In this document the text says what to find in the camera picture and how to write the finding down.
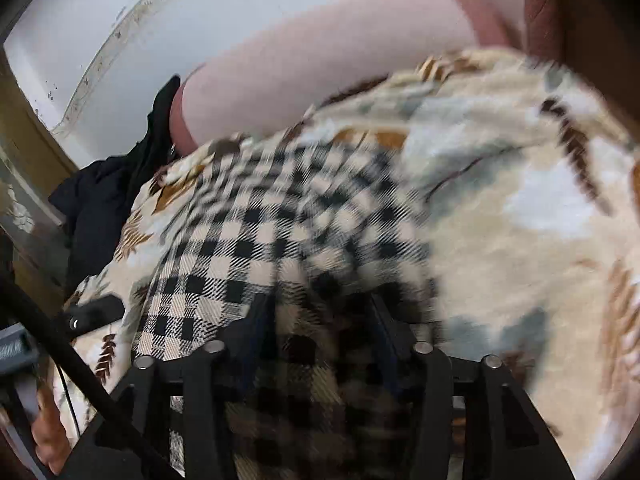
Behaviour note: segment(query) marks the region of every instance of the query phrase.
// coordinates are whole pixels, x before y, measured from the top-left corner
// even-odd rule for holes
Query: black metal frame
[[[84,478],[89,471],[94,480],[180,479],[167,461],[169,396],[184,397],[187,480],[237,478],[224,403],[242,399],[252,387],[260,354],[273,354],[273,298],[258,295],[244,319],[187,357],[161,362],[140,356],[111,396],[65,333],[2,276],[0,298],[98,411],[61,479]],[[117,312],[110,302],[103,306],[111,315]],[[87,312],[95,319],[95,306]],[[573,478],[540,414],[499,358],[476,363],[447,357],[416,341],[410,327],[393,319],[375,295],[366,313],[385,386],[401,402],[412,403],[415,414],[399,478],[447,477],[453,396],[465,398],[465,480]],[[81,309],[74,315],[80,316]],[[79,320],[78,326],[83,324],[92,325]]]

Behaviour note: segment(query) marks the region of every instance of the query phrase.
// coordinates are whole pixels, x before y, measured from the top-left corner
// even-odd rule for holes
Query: black cloth
[[[158,92],[147,117],[146,136],[127,155],[94,162],[49,196],[49,202],[66,215],[70,237],[67,296],[111,261],[140,187],[167,163],[172,146],[169,111],[178,88],[180,78],[174,76]]]

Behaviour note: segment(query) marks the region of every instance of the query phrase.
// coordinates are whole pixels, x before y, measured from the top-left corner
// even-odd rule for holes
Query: metal bolt
[[[500,359],[497,355],[488,355],[484,358],[484,364],[486,364],[489,368],[496,369],[502,366],[502,359]]]
[[[414,350],[418,354],[430,354],[433,352],[433,345],[431,343],[427,343],[426,341],[418,341],[414,345]]]
[[[153,363],[154,359],[150,355],[141,355],[133,361],[134,366],[139,370],[146,370],[147,368],[150,368]]]
[[[202,347],[204,348],[204,351],[209,354],[217,354],[225,349],[225,343],[220,341],[220,339],[213,339],[212,341],[204,343]]]

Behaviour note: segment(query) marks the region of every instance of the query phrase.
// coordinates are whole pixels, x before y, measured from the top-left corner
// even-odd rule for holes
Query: beige floral blanket
[[[437,343],[503,355],[576,478],[597,478],[640,413],[638,149],[599,95],[562,66],[476,50],[362,85],[262,142],[294,137],[396,150],[429,214]],[[126,305],[75,342],[109,391],[194,183],[226,149],[204,146],[146,184],[114,260],[76,293]],[[83,429],[94,412],[70,388]],[[74,441],[59,381],[54,392]]]

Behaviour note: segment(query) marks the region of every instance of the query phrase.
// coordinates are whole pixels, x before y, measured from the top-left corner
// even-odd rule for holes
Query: skin
[[[43,464],[49,466],[53,474],[59,475],[71,453],[71,446],[65,428],[60,422],[60,412],[53,400],[53,394],[46,384],[38,390],[37,399],[40,413],[31,425],[36,455]],[[7,424],[6,413],[0,410],[0,426]]]

